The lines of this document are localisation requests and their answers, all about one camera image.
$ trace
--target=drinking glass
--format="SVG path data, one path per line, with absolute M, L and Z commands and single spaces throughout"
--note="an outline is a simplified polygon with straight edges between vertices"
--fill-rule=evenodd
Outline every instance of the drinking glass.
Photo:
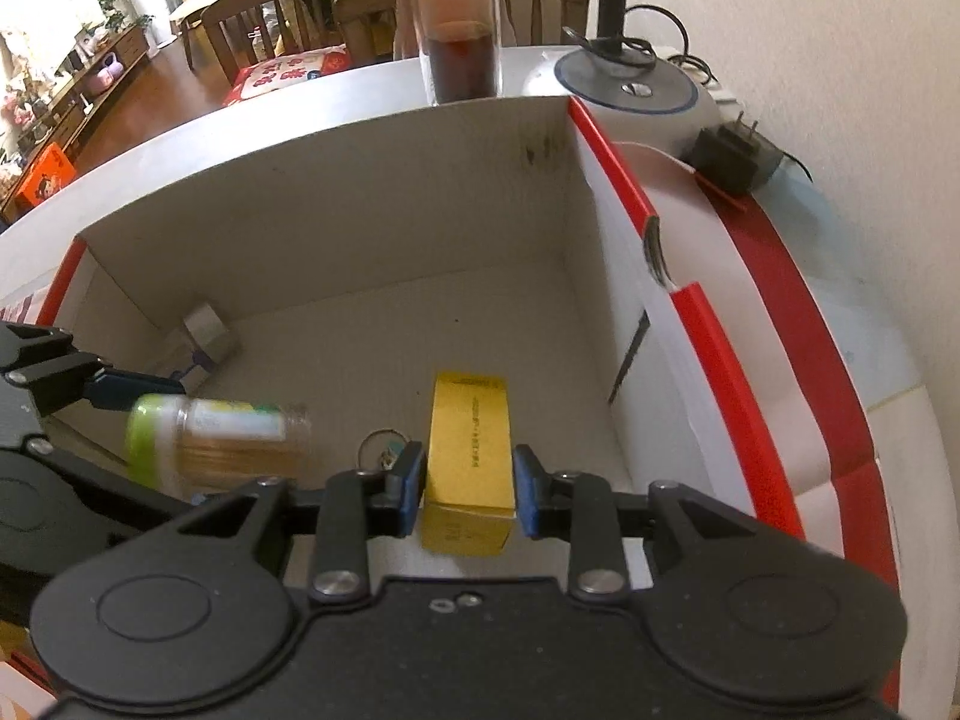
M 500 94 L 498 0 L 408 0 L 430 103 Z

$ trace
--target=red stripe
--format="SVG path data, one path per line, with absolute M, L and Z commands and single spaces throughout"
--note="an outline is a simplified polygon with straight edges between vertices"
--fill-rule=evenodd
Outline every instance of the red stripe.
M 59 314 L 61 303 L 64 302 L 66 290 L 70 286 L 73 275 L 77 272 L 85 251 L 86 243 L 83 242 L 83 239 L 74 238 L 69 249 L 66 250 L 59 268 L 56 269 L 56 275 L 50 285 L 50 290 L 43 300 L 43 305 L 40 306 L 40 313 L 37 314 L 37 324 L 49 325 L 56 322 L 56 315 Z
M 886 496 L 867 416 L 820 309 L 760 205 L 749 202 L 741 212 L 705 194 L 757 284 L 823 434 L 840 507 L 844 554 L 899 589 Z M 898 704 L 899 666 L 883 697 L 892 707 Z
M 694 282 L 671 293 L 670 298 L 720 407 L 757 519 L 790 536 L 803 538 L 800 513 L 773 437 L 703 287 Z
M 577 98 L 571 97 L 568 103 L 568 111 L 570 112 L 570 118 L 573 119 L 573 124 L 576 124 L 580 134 L 584 136 L 584 141 L 587 141 L 587 145 L 593 152 L 593 156 L 596 157 L 600 167 L 603 167 L 603 171 L 607 174 L 613 185 L 613 191 L 620 198 L 627 215 L 637 228 L 637 233 L 643 235 L 647 220 L 656 215 L 649 197 L 640 188 L 640 184 L 637 183 L 619 152 L 600 131 L 596 120 L 587 110 L 587 106 Z
M 33 683 L 36 683 L 48 693 L 54 694 L 54 689 L 50 685 L 50 678 L 46 670 L 31 658 L 27 658 L 21 652 L 14 652 L 7 661 L 18 672 Z

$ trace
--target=white wall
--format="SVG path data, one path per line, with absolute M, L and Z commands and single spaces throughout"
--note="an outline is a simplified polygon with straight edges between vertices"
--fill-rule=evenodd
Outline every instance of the white wall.
M 918 353 L 960 491 L 960 0 L 630 0 L 805 160 Z M 628 33 L 676 45 L 669 25 Z

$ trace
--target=red cushion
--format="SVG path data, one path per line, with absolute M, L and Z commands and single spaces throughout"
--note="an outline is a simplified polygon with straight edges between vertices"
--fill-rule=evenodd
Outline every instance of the red cushion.
M 350 58 L 344 46 L 268 59 L 240 71 L 232 90 L 224 99 L 224 106 L 256 98 L 301 81 L 330 76 L 349 69 L 349 66 Z

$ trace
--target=glass jar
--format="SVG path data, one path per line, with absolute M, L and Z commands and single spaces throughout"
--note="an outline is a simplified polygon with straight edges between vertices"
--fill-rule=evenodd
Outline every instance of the glass jar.
M 131 479 L 184 499 L 261 476 L 296 479 L 309 447 L 302 407 L 146 395 L 127 422 Z

